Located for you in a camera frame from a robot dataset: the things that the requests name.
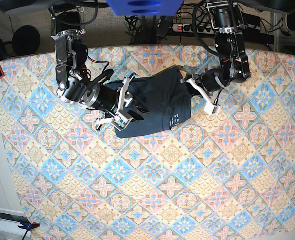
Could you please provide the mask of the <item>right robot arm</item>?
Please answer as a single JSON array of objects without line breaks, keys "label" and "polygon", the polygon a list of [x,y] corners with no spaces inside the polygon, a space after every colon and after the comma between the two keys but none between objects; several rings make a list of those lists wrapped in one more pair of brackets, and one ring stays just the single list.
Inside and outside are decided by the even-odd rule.
[{"label": "right robot arm", "polygon": [[123,86],[112,89],[105,85],[114,74],[105,67],[102,73],[92,78],[86,61],[95,62],[89,56],[89,49],[83,43],[85,26],[93,23],[100,8],[108,4],[61,0],[49,7],[51,14],[51,37],[55,42],[57,95],[61,101],[71,105],[84,105],[90,111],[102,111],[113,119],[141,121],[143,117],[130,110],[133,106],[143,114],[149,110],[129,91],[130,82],[135,78],[125,78]]}]

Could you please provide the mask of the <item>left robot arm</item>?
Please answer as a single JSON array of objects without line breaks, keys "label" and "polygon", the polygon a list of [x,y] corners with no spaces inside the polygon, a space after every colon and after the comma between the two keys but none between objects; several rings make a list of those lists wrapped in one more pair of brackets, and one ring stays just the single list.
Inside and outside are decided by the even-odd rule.
[{"label": "left robot arm", "polygon": [[[197,14],[205,8],[215,36],[215,50],[198,33]],[[236,2],[232,0],[202,0],[192,12],[192,31],[208,53],[219,57],[220,68],[207,70],[201,75],[189,73],[181,80],[196,84],[197,91],[211,95],[227,88],[231,83],[242,84],[251,77],[249,58],[243,35],[244,19]]]}]

